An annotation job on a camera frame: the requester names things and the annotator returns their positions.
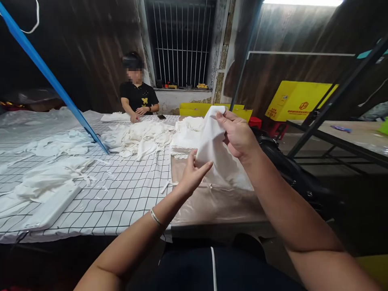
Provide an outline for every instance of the windowsill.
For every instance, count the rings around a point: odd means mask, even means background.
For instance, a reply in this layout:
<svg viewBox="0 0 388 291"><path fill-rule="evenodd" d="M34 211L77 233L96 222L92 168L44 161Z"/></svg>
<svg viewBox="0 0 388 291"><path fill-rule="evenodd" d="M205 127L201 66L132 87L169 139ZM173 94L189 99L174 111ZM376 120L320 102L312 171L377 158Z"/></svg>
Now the windowsill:
<svg viewBox="0 0 388 291"><path fill-rule="evenodd" d="M166 88L154 88L155 91L168 91L168 92L173 92L173 91L179 91L179 92L196 92L196 93L201 93L201 92L212 92L210 89L166 89Z"/></svg>

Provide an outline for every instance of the metal grille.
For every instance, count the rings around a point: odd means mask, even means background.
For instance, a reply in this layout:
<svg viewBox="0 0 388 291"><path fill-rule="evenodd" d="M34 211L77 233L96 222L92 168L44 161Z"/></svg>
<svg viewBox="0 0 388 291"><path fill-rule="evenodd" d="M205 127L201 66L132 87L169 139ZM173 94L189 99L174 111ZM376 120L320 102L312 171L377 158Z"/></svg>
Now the metal grille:
<svg viewBox="0 0 388 291"><path fill-rule="evenodd" d="M216 0L146 0L156 79L186 87L205 83Z"/></svg>

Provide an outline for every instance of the yellow logo on shirt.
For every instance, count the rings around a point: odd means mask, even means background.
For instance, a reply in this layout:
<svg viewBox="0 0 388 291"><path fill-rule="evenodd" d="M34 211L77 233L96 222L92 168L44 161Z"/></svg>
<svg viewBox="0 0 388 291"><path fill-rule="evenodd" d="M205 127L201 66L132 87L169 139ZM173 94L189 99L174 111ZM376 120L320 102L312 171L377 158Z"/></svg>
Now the yellow logo on shirt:
<svg viewBox="0 0 388 291"><path fill-rule="evenodd" d="M142 105L142 107L147 106L147 104L148 104L148 98L142 98L142 100L143 100L143 105Z"/></svg>

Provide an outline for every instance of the red stool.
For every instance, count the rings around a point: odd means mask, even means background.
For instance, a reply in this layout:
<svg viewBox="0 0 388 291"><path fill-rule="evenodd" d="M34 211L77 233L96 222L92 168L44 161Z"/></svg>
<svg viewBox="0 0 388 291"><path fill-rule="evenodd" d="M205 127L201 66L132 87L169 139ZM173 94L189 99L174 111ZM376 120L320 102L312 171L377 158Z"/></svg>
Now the red stool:
<svg viewBox="0 0 388 291"><path fill-rule="evenodd" d="M280 127L283 128L283 132L279 138L280 140L282 140L284 134L286 133L286 131L288 129L288 124L286 124L286 122L283 122L283 121L274 121L270 118L266 118L265 121L266 122L264 123L264 125L265 125L264 130L268 133L268 135L271 138L276 138L278 136L278 134L280 133L279 128Z"/></svg>
<svg viewBox="0 0 388 291"><path fill-rule="evenodd" d="M261 119L253 116L249 119L248 125L250 127L257 126L259 129L261 129Z"/></svg>

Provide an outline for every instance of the fluorescent light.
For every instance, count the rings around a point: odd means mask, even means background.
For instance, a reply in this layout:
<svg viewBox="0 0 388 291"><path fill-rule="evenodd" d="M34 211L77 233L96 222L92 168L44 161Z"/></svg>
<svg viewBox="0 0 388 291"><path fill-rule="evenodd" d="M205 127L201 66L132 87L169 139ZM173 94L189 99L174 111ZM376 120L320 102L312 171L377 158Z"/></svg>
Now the fluorescent light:
<svg viewBox="0 0 388 291"><path fill-rule="evenodd" d="M344 0L264 0L263 3L337 7L337 6L341 5L343 1Z"/></svg>

